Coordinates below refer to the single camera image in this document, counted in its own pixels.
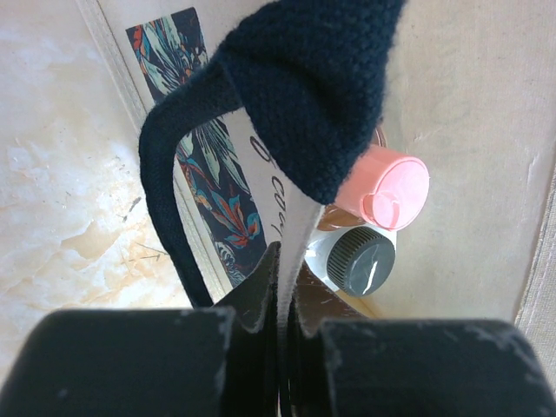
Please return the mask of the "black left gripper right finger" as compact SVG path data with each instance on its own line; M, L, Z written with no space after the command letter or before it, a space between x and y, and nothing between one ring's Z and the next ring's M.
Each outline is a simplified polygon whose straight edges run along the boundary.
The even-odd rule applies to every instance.
M288 330L296 416L552 416L526 337L495 320L371 319L308 268Z

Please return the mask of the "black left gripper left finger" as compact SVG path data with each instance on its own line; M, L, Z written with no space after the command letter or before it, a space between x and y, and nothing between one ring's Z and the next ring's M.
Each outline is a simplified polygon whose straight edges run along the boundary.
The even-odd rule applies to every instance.
M47 315L2 386L2 415L277 415L279 251L211 308Z

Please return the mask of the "white bottle grey cap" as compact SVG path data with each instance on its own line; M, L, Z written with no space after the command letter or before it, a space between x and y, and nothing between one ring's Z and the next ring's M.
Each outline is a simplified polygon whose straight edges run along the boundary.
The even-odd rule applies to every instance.
M396 258L396 233L369 225L316 229L305 262L330 289L355 298L376 291L390 276Z

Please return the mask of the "orange lotion bottle pink cap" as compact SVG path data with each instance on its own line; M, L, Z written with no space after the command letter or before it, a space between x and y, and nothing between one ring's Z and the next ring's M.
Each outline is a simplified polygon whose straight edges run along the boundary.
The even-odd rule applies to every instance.
M317 228L370 224L398 231L415 220L428 195L430 176L423 161L387 147L381 128L360 156L333 204L325 208Z

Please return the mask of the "beige canvas tote bag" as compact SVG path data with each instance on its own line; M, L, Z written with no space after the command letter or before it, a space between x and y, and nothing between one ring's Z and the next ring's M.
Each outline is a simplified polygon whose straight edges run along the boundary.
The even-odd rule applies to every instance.
M427 167L373 315L555 329L552 1L81 1L149 217L208 307L281 242L289 289L382 129Z

